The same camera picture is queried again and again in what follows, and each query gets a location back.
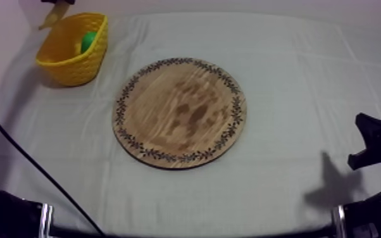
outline white wall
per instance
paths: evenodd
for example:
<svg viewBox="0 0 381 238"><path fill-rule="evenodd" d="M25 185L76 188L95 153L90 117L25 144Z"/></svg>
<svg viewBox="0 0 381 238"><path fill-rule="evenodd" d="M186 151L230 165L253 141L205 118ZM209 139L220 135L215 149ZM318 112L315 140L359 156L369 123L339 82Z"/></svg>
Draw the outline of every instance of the white wall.
<svg viewBox="0 0 381 238"><path fill-rule="evenodd" d="M46 7L19 0L27 20L38 25ZM311 18L381 30L381 0L77 0L71 13L100 11L109 15L174 11L237 11Z"/></svg>

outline black cable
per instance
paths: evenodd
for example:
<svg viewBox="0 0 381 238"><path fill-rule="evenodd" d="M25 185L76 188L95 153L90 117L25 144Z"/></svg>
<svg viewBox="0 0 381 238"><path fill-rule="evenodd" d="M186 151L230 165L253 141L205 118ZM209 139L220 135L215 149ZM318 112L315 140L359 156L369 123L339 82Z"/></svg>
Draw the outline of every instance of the black cable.
<svg viewBox="0 0 381 238"><path fill-rule="evenodd" d="M18 143L16 143L15 140L12 139L12 137L10 137L9 133L7 133L7 131L5 131L5 129L0 125L0 133L2 133L4 135L4 137L19 151L21 152L21 154L32 164L34 165L34 167L36 167L36 169L38 169L38 171L40 171L57 189L59 189L59 191L72 203L72 205L74 205L74 207L79 210L79 212L87 219L87 221L89 221L89 223L94 227L94 229L97 231L97 233L100 234L100 236L102 237L105 237L105 233L103 233L103 231L96 225L96 223L92 220L92 218L80 207L80 205L78 205L78 203L74 200L74 198L71 197L71 195L69 195L69 193L67 193L65 191L64 188L62 188L62 186L59 185L59 183L57 183L57 181L52 178L52 176L50 176L49 173L47 173L43 167L41 167L26 151L24 151L21 146L18 145Z"/></svg>

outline basket rim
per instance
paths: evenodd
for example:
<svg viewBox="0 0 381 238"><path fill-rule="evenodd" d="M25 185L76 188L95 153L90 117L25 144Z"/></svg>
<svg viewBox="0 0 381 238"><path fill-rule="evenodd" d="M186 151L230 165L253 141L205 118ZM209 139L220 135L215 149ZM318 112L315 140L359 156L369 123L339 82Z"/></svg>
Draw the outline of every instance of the basket rim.
<svg viewBox="0 0 381 238"><path fill-rule="evenodd" d="M85 51L85 53L84 54L79 54L76 57L73 57L73 58L70 58L70 59L66 59L66 60L63 60L63 61L58 61L58 62L43 62L43 61L40 61L38 58L36 58L35 60L36 60L37 64L39 64L41 66L63 66L63 65L69 65L71 63L78 62L78 61L88 57L91 54L91 52L93 52L93 48L96 45L95 42L97 42L99 40L99 38L101 38L102 29L106 26L106 24L108 22L108 17L106 15L102 14L102 13L79 13L79 14L75 14L75 15L72 15L72 16L68 16L68 17L64 18L63 20L68 19L68 18L74 18L74 17L82 16L82 15L99 15L99 16L103 16L103 22L102 22L101 26L99 27L99 30L97 31L96 36L95 36L92 44Z"/></svg>

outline round wooden board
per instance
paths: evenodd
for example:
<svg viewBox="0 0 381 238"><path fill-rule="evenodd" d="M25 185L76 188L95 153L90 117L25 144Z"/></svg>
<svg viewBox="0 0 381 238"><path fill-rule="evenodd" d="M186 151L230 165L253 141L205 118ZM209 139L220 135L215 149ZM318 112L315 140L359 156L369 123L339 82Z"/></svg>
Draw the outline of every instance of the round wooden board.
<svg viewBox="0 0 381 238"><path fill-rule="evenodd" d="M246 116L245 97L227 72L203 60L171 58L144 67L122 87L113 129L139 161L186 169L221 156Z"/></svg>

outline engraved floral border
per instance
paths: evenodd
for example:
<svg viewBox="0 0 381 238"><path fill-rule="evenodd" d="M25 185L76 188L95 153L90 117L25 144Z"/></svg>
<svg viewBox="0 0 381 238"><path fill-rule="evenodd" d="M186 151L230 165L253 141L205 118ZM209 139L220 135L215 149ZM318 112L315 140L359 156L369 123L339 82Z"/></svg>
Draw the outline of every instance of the engraved floral border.
<svg viewBox="0 0 381 238"><path fill-rule="evenodd" d="M129 134L127 130L123 128L125 111L127 109L127 105L125 104L127 98L129 98L130 93L134 90L136 83L142 76L147 75L148 73L151 73L153 71L159 70L161 66L181 65L190 63L212 74L217 75L218 78L221 81L223 81L223 84L230 89L231 93L234 94L234 97L232 98L231 109L231 117L233 118L232 123L228 124L227 129L223 131L220 138L217 141L215 141L213 148L209 147L205 151L196 151L191 154L182 154L180 156L176 156L173 154L164 153L156 149L145 148L143 143L137 141L135 136ZM224 74L223 70L219 69L216 66L192 58L170 58L159 60L139 70L135 75L133 75L129 83L123 88L120 98L116 101L118 107L115 111L114 122L115 125L119 127L119 129L116 132L118 133L119 137L121 137L127 142L129 147L139 150L143 157L152 156L156 160L167 160L167 162L190 162L194 160L207 160L210 157L212 157L214 153L226 146L227 141L236 134L238 125L240 125L243 122L242 108L240 107L242 99L240 98L239 93L239 87L235 84L234 80L229 75Z"/></svg>

